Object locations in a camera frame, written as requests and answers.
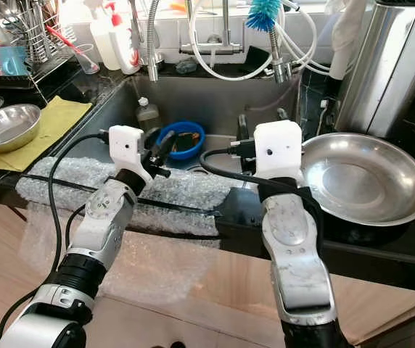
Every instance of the bubble wrap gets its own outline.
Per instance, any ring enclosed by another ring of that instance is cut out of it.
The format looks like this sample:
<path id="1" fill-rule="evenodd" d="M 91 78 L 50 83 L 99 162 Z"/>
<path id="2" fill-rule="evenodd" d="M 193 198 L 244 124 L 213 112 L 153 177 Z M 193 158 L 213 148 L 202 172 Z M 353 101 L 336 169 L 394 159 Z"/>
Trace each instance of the bubble wrap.
<path id="1" fill-rule="evenodd" d="M 30 170 L 31 175 L 48 177 L 56 161 L 55 157 L 39 160 Z M 84 186 L 100 187 L 106 178 L 115 174 L 115 166 L 92 158 L 64 158 L 56 169 L 54 178 Z M 16 185 L 18 194 L 27 201 L 49 204 L 48 183 L 21 178 Z M 58 208 L 73 211 L 90 196 L 89 192 L 53 184 L 54 201 Z"/>
<path id="2" fill-rule="evenodd" d="M 38 161 L 29 174 L 47 177 L 54 161 L 53 157 Z M 146 187 L 140 196 L 160 202 L 211 210 L 225 199 L 231 187 L 241 184 L 239 181 L 217 175 L 172 168 L 170 171 L 172 174 L 169 178 L 156 177 L 152 185 Z M 95 159 L 65 158 L 59 164 L 54 177 L 97 188 L 114 173 L 114 165 L 103 164 Z M 49 204 L 46 182 L 21 178 L 16 190 L 28 201 Z M 71 211 L 80 207 L 90 195 L 89 192 L 61 185 L 53 185 L 53 192 L 56 206 Z M 218 234 L 213 216 L 179 212 L 145 204 L 138 204 L 135 207 L 130 224 L 132 227 L 151 231 L 193 233 L 198 236 Z M 203 244 L 215 247 L 218 246 L 218 241 L 204 241 Z"/>
<path id="3" fill-rule="evenodd" d="M 64 210 L 58 213 L 64 232 L 70 213 Z M 72 231 L 79 222 L 77 217 Z M 45 276 L 54 258 L 55 236 L 49 207 L 29 203 L 28 224 L 19 255 Z M 214 259 L 215 250 L 211 248 L 126 231 L 99 294 L 151 305 L 173 303 L 187 296 Z"/>

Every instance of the blue bowl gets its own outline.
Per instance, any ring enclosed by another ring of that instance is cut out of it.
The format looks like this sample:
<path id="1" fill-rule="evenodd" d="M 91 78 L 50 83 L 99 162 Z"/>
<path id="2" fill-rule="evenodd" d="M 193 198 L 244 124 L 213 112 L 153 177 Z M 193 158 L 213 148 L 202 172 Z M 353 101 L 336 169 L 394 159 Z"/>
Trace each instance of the blue bowl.
<path id="1" fill-rule="evenodd" d="M 205 142 L 206 134 L 205 130 L 202 129 L 200 125 L 198 125 L 195 122 L 189 122 L 189 121 L 182 121 L 182 122 L 175 122 L 171 125 L 168 125 L 167 127 L 163 128 L 161 130 L 161 134 L 156 140 L 157 145 L 161 145 L 161 141 L 164 139 L 164 137 L 169 133 L 170 131 L 174 131 L 177 134 L 180 133 L 199 133 L 200 134 L 200 141 L 198 144 L 193 146 L 190 150 L 186 151 L 180 151 L 180 152 L 174 152 L 172 151 L 169 154 L 169 157 L 173 160 L 187 160 L 189 158 L 192 158 L 197 155 L 198 152 L 200 152 L 202 143 Z"/>

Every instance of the stainless steel container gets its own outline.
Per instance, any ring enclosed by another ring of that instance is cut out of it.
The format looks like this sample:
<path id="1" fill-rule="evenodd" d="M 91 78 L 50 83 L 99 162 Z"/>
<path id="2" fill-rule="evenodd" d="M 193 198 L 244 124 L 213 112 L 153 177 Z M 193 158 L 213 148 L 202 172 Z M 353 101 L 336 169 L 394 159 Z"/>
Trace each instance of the stainless steel container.
<path id="1" fill-rule="evenodd" d="M 0 109 L 0 153 L 31 142 L 40 129 L 41 111 L 36 105 L 16 104 Z"/>
<path id="2" fill-rule="evenodd" d="M 370 226 L 415 219 L 415 159 L 373 136 L 329 133 L 303 144 L 306 185 L 322 209 Z"/>
<path id="3" fill-rule="evenodd" d="M 415 1 L 377 0 L 337 102 L 339 131 L 388 137 L 415 97 Z"/>

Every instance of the glass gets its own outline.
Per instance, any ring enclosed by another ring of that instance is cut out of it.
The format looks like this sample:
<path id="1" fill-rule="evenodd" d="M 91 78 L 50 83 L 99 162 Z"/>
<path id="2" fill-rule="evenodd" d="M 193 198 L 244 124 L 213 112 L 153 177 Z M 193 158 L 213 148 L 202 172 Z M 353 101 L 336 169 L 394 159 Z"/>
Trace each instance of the glass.
<path id="1" fill-rule="evenodd" d="M 89 57 L 93 48 L 94 46 L 92 43 L 85 43 L 73 49 L 75 58 L 77 58 L 83 72 L 87 75 L 99 72 L 99 65 Z"/>

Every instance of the black cable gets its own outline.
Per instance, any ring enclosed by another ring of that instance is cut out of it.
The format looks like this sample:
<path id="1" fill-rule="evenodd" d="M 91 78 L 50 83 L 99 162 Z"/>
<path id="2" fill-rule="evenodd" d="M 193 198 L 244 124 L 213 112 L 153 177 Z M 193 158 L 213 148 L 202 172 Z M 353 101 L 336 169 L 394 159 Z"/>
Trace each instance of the black cable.
<path id="1" fill-rule="evenodd" d="M 21 174 L 20 177 L 21 178 L 32 179 L 32 180 L 48 182 L 48 178 L 46 176 L 42 176 L 42 175 Z M 96 191 L 96 188 L 94 188 L 94 187 L 81 185 L 79 183 L 71 183 L 69 181 L 56 179 L 56 178 L 53 179 L 53 183 L 55 183 L 57 185 L 61 185 L 61 186 L 67 186 L 67 187 L 70 187 L 72 189 L 78 189 L 78 190 L 81 190 L 81 191 L 90 192 L 90 193 L 93 193 L 93 192 Z"/>
<path id="2" fill-rule="evenodd" d="M 140 197 L 138 197 L 137 200 L 138 200 L 139 204 L 145 204 L 145 205 L 151 205 L 153 207 L 176 210 L 178 212 L 192 212 L 194 214 L 213 216 L 215 218 L 219 218 L 219 217 L 222 216 L 222 213 L 219 212 L 218 210 L 207 210 L 207 209 L 193 208 L 193 207 L 187 207 L 186 205 L 160 202 L 160 201 L 155 201 L 153 199 L 140 198 Z"/>
<path id="3" fill-rule="evenodd" d="M 228 236 L 219 233 L 217 236 L 198 236 L 197 234 L 193 233 L 174 233 L 174 232 L 165 232 L 165 231 L 157 231 L 148 233 L 145 228 L 139 227 L 130 227 L 126 228 L 126 231 L 130 232 L 137 232 L 137 233 L 144 233 L 149 234 L 150 236 L 158 236 L 158 237 L 166 237 L 172 239 L 186 239 L 190 241 L 219 241 L 221 239 L 228 239 Z"/>
<path id="4" fill-rule="evenodd" d="M 61 222 L 59 221 L 59 216 L 57 214 L 56 203 L 54 202 L 54 194 L 53 194 L 53 176 L 56 172 L 57 166 L 61 162 L 61 160 L 65 157 L 65 155 L 78 143 L 90 139 L 90 138 L 102 138 L 101 134 L 88 134 L 87 136 L 81 136 L 77 138 L 72 143 L 67 145 L 67 147 L 62 150 L 62 152 L 57 156 L 56 162 L 53 164 L 51 171 L 49 172 L 48 176 L 48 196 L 49 196 L 49 206 L 51 208 L 51 213 L 53 215 L 54 227 L 56 228 L 56 252 L 54 253 L 54 260 L 51 266 L 51 273 L 56 271 L 56 268 L 59 264 L 59 259 L 61 257 L 61 247 L 62 247 L 62 233 L 61 233 Z"/>
<path id="5" fill-rule="evenodd" d="M 206 158 L 209 156 L 213 156 L 215 154 L 230 154 L 231 151 L 229 149 L 216 149 L 216 150 L 209 150 L 206 152 L 203 152 L 200 156 L 200 164 L 201 167 L 205 168 L 208 172 L 211 172 L 212 174 L 216 174 L 219 176 L 224 176 L 226 178 L 231 178 L 235 180 L 240 181 L 247 181 L 249 183 L 256 183 L 258 185 L 265 185 L 274 187 L 278 190 L 285 190 L 289 194 L 296 194 L 297 196 L 301 197 L 302 200 L 306 201 L 308 205 L 311 207 L 311 209 L 314 211 L 313 217 L 316 220 L 317 225 L 317 231 L 318 233 L 318 239 L 317 239 L 317 247 L 318 250 L 320 250 L 320 247 L 322 245 L 321 241 L 323 238 L 323 232 L 324 232 L 324 216 L 322 214 L 322 209 L 320 204 L 311 196 L 308 194 L 305 194 L 301 191 L 299 191 L 296 187 L 288 185 L 286 183 L 280 183 L 278 181 L 273 181 L 269 179 L 264 178 L 258 178 L 256 176 L 248 176 L 241 173 L 234 173 L 229 172 L 228 170 L 223 170 L 217 167 L 214 167 L 213 165 L 210 165 Z"/>
<path id="6" fill-rule="evenodd" d="M 50 274 L 53 273 L 56 270 L 56 268 L 57 268 L 57 266 L 59 264 L 59 259 L 61 257 L 61 247 L 62 247 L 61 225 L 60 225 L 60 222 L 59 222 L 59 217 L 58 217 L 58 214 L 57 214 L 56 204 L 54 202 L 54 195 L 53 195 L 53 175 L 54 175 L 54 172 L 57 169 L 57 166 L 59 165 L 59 162 L 62 160 L 62 158 L 64 158 L 64 156 L 74 146 L 76 146 L 78 143 L 82 142 L 83 140 L 90 139 L 90 138 L 102 138 L 102 135 L 101 134 L 90 134 L 90 135 L 87 135 L 87 136 L 81 136 L 80 138 L 77 138 L 76 140 L 74 140 L 64 150 L 62 150 L 62 152 L 60 153 L 60 155 L 57 157 L 56 162 L 53 164 L 53 167 L 51 168 L 51 171 L 49 172 L 49 177 L 48 177 L 49 205 L 51 207 L 51 211 L 52 211 L 52 214 L 53 214 L 54 227 L 56 228 L 56 251 L 54 253 L 54 260 L 53 260 L 53 264 L 52 264 L 52 267 L 51 267 Z M 31 297 L 33 297 L 33 295 L 35 295 L 35 293 L 38 291 L 38 288 L 39 287 L 37 287 L 36 289 L 32 290 L 31 292 L 29 292 L 25 296 L 21 297 L 20 299 L 18 299 L 6 311 L 6 313 L 4 313 L 4 316 L 3 316 L 3 318 L 0 321 L 0 339 L 3 336 L 4 327 L 6 326 L 6 323 L 9 320 L 9 317 L 11 316 L 11 314 L 22 303 L 24 303 L 25 301 L 27 301 L 28 299 L 30 299 Z"/>
<path id="7" fill-rule="evenodd" d="M 32 290 L 31 292 L 29 292 L 28 294 L 26 294 L 25 296 L 21 297 L 20 299 L 18 299 L 7 311 L 6 313 L 4 313 L 3 318 L 0 321 L 0 339 L 1 336 L 3 336 L 3 331 L 4 331 L 4 327 L 6 326 L 7 321 L 9 320 L 9 317 L 11 316 L 11 314 L 25 301 L 27 301 L 28 299 L 30 299 L 31 297 L 33 297 L 33 295 L 35 295 L 35 293 L 38 291 L 38 288 L 36 288 L 35 290 Z"/>
<path id="8" fill-rule="evenodd" d="M 67 248 L 70 244 L 70 227 L 72 225 L 75 216 L 77 216 L 82 210 L 85 209 L 85 205 L 81 205 L 79 208 L 74 210 L 74 212 L 70 215 L 69 220 L 67 220 L 67 225 L 65 226 L 65 247 Z"/>

